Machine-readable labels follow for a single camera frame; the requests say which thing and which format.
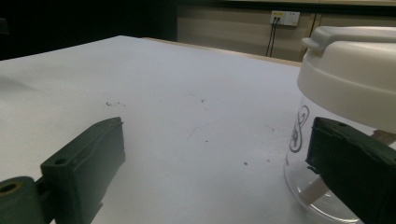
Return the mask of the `white straw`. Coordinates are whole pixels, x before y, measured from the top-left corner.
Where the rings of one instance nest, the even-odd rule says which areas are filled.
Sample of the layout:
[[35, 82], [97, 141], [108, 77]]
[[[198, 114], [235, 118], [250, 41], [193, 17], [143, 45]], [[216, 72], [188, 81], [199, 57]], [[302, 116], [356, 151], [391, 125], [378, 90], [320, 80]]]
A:
[[[385, 131], [375, 130], [371, 135], [375, 140], [390, 146], [396, 142], [396, 133], [387, 133]], [[299, 193], [300, 199], [304, 204], [311, 204], [326, 194], [329, 188], [319, 176], [310, 183], [304, 190]]]

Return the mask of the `clear plastic cup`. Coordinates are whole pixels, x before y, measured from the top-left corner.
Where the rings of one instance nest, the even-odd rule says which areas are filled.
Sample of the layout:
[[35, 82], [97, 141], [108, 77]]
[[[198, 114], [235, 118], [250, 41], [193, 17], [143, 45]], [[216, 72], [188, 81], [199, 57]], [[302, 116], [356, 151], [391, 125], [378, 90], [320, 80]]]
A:
[[363, 224], [330, 189], [314, 203], [304, 204], [300, 199], [299, 193], [319, 177], [305, 161], [310, 144], [312, 126], [316, 117], [342, 122], [369, 136], [375, 130], [378, 130], [337, 116], [303, 97], [297, 111], [289, 142], [289, 151], [285, 159], [284, 176], [286, 182], [299, 204], [319, 224]]

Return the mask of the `white wall socket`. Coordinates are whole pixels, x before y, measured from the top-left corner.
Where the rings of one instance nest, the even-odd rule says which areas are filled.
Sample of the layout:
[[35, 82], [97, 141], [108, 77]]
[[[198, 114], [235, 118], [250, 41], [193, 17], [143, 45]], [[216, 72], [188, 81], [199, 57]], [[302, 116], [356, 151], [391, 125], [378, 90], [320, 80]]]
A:
[[273, 10], [271, 13], [270, 23], [285, 26], [297, 26], [299, 19], [299, 12]]

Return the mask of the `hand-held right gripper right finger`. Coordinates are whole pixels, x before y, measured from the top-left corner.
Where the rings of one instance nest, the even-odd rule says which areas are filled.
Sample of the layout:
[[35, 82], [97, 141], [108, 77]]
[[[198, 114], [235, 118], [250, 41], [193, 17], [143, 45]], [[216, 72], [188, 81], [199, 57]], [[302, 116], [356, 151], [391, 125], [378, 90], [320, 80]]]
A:
[[317, 117], [306, 162], [364, 224], [396, 224], [396, 134]]

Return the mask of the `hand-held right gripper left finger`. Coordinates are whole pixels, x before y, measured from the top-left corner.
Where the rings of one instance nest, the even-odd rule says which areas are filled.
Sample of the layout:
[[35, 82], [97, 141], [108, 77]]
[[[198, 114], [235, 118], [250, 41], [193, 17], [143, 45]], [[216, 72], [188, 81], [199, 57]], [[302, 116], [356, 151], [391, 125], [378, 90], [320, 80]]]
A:
[[93, 124], [46, 159], [40, 169], [56, 200], [56, 224], [91, 224], [125, 162], [121, 118]]

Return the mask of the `white cup lid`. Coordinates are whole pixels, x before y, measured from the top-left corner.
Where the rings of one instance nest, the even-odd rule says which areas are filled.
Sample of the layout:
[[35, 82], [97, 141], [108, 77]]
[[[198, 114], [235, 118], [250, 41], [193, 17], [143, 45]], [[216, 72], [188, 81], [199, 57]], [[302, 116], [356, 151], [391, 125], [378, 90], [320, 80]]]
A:
[[396, 133], [396, 27], [319, 26], [297, 85], [311, 102], [345, 119]]

